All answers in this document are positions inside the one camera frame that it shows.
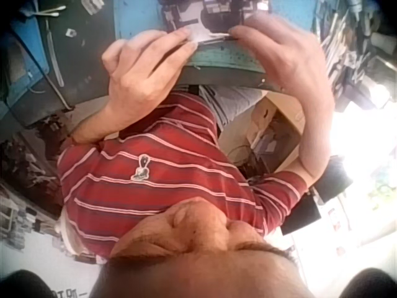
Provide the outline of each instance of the shirt logo patch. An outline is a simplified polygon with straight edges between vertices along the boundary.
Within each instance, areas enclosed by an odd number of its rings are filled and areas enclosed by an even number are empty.
[[[135,175],[131,176],[131,180],[143,181],[149,179],[148,164],[150,162],[150,156],[147,154],[141,154],[139,156],[139,167],[135,170]]]

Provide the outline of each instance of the man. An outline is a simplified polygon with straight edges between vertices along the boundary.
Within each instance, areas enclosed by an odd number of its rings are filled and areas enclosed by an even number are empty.
[[[327,165],[334,99],[324,54],[314,35],[268,14],[230,33],[300,101],[299,157],[250,185],[228,162],[208,101],[170,93],[197,48],[187,29],[113,43],[103,54],[109,102],[73,132],[59,160],[71,224],[110,258],[93,297],[311,297],[263,236]]]

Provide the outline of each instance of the wall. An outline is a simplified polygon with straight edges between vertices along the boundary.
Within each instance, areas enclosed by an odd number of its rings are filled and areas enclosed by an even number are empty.
[[[76,290],[76,295],[72,297],[88,297],[100,271],[99,265],[73,261],[52,246],[52,236],[35,232],[25,235],[23,252],[1,242],[0,262],[0,277],[20,269],[29,270],[58,292],[58,298],[69,298],[67,289]]]

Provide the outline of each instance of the left hand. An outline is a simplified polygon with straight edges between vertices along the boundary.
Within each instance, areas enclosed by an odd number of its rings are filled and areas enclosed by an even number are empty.
[[[103,113],[112,130],[139,121],[165,100],[197,49],[193,42],[176,49],[189,35],[190,30],[185,28],[170,34],[149,30],[129,41],[118,40],[105,51],[102,61],[110,84]]]

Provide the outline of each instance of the red striped shirt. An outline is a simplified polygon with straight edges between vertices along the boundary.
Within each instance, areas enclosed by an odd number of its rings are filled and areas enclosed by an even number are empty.
[[[58,171],[72,226],[103,257],[146,216],[191,197],[205,198],[265,235],[306,191],[291,172],[249,186],[218,148],[211,110],[187,93],[171,93],[118,139],[68,147]]]

